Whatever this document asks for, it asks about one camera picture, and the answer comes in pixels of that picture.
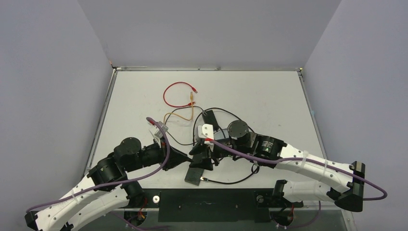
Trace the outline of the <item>black ribbed network switch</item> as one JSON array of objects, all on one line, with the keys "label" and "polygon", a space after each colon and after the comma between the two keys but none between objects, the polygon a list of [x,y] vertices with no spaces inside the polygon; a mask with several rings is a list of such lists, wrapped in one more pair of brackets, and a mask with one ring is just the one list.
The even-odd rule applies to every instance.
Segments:
[{"label": "black ribbed network switch", "polygon": [[189,168],[187,170],[184,181],[186,183],[192,184],[194,186],[199,186],[201,182],[201,177],[203,176],[204,170],[201,168]]}]

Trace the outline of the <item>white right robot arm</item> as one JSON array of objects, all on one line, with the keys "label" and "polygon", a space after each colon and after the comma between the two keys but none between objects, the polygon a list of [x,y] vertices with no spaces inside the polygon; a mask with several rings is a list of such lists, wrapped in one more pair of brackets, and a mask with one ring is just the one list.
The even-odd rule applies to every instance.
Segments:
[{"label": "white right robot arm", "polygon": [[299,150],[274,137],[251,131],[246,122],[235,120],[227,127],[227,137],[215,140],[213,126],[197,128],[196,144],[190,155],[201,155],[191,167],[213,170],[222,157],[231,155],[258,166],[291,171],[311,179],[293,182],[278,180],[271,199],[277,205],[302,201],[332,202],[339,208],[361,212],[364,201],[365,164],[343,164]]}]

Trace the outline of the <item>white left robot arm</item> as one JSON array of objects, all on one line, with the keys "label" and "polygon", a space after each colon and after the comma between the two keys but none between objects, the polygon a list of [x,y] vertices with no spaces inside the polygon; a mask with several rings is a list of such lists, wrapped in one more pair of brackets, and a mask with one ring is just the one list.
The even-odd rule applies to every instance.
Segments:
[{"label": "white left robot arm", "polygon": [[146,202],[143,188],[129,181],[128,172],[156,164],[169,170],[184,162],[192,159],[164,139],[142,146],[137,138],[126,138],[59,202],[27,212],[25,222],[35,231],[77,231],[117,208]]}]

